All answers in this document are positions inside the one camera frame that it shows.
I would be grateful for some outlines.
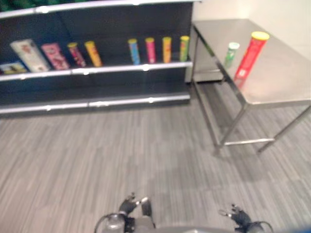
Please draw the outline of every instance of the red canister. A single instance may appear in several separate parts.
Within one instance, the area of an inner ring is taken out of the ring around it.
[[[249,46],[235,74],[236,79],[246,79],[251,71],[262,47],[269,39],[269,35],[264,32],[253,32]]]

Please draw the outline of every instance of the table top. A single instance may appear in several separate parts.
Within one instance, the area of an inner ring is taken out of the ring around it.
[[[206,20],[194,22],[194,27],[214,53],[230,77],[236,94],[249,104],[311,104],[311,61],[270,35],[249,76],[241,85],[234,75],[249,45],[251,33],[265,30],[248,19]],[[230,42],[240,48],[230,67],[225,56]]]

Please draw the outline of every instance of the striped carpet floor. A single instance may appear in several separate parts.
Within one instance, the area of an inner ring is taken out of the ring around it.
[[[215,100],[226,128],[237,101],[226,84],[201,87]],[[275,133],[302,110],[250,113],[233,137]],[[4,119],[0,232],[91,233],[97,219],[116,211],[132,191],[151,197],[159,227],[231,230],[233,222],[217,211],[232,202],[276,231],[306,227],[310,139],[307,118],[261,156],[254,145],[215,154],[195,95],[188,105]]]

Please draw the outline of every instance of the snack canister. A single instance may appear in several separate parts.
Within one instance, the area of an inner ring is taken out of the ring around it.
[[[57,43],[44,44],[41,48],[55,69],[69,69],[70,66]]]
[[[235,57],[235,53],[240,47],[239,43],[236,42],[230,42],[228,45],[228,51],[225,56],[225,67],[229,68],[232,65],[233,59]]]
[[[148,37],[145,39],[145,41],[148,54],[148,61],[149,63],[155,63],[156,62],[155,39],[152,37]]]
[[[163,42],[163,62],[171,62],[171,51],[172,51],[172,38],[169,36],[162,38]]]
[[[235,79],[247,78],[262,47],[267,42],[269,37],[269,34],[264,32],[252,32],[251,41],[235,74]]]
[[[76,64],[80,67],[85,67],[86,62],[78,49],[78,43],[76,42],[69,43],[67,44],[67,47],[69,48],[69,51],[72,54],[72,57],[74,58]]]
[[[92,60],[93,65],[95,67],[101,67],[103,63],[97,52],[95,42],[90,40],[90,41],[85,42],[84,45],[86,46],[86,50]]]
[[[188,58],[188,48],[189,48],[189,36],[183,35],[180,37],[180,56],[179,60],[185,62]]]
[[[129,39],[128,44],[130,47],[133,64],[134,65],[140,64],[137,40],[136,39]]]

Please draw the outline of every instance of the product box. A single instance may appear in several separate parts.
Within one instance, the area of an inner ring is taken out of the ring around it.
[[[21,62],[1,64],[0,69],[4,74],[18,74],[27,72],[27,69]]]
[[[14,41],[10,45],[31,72],[43,72],[51,69],[31,39]]]
[[[66,58],[63,56],[57,43],[44,44],[41,46],[41,48],[55,69],[69,69],[69,64]]]

